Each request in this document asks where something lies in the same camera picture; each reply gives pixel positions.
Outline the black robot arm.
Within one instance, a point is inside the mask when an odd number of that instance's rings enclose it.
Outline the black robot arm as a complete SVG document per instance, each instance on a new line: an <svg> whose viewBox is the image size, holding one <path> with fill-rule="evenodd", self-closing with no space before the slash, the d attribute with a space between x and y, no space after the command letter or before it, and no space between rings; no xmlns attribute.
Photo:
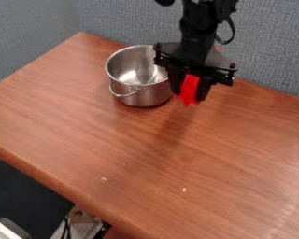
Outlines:
<svg viewBox="0 0 299 239"><path fill-rule="evenodd" d="M220 52L235 37L231 18L237 0L181 0L180 41L156 43L154 64L166 70L170 90L182 104L197 105L215 84L233 85L236 63Z"/></svg>

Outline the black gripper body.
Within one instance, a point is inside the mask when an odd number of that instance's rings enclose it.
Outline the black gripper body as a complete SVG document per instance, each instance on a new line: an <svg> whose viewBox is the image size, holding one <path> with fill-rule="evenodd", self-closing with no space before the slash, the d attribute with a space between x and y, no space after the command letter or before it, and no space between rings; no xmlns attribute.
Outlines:
<svg viewBox="0 0 299 239"><path fill-rule="evenodd" d="M236 64L215 49L217 40L212 29L182 33L178 42L158 42L153 45L153 62L166 70L172 87L178 87L186 76L197 77L204 87L233 85Z"/></svg>

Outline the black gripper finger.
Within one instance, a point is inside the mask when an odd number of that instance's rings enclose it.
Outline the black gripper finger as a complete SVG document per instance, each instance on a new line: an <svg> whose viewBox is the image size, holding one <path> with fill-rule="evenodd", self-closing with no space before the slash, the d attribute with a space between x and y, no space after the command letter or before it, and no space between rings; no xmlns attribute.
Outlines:
<svg viewBox="0 0 299 239"><path fill-rule="evenodd" d="M213 81L209 78L201 77L199 79L199 82L196 84L196 100L199 102L205 100L205 97L208 95L208 92L212 86L213 86Z"/></svg>
<svg viewBox="0 0 299 239"><path fill-rule="evenodd" d="M180 95L180 87L185 78L185 73L181 69L169 66L166 69L170 90L174 95Z"/></svg>

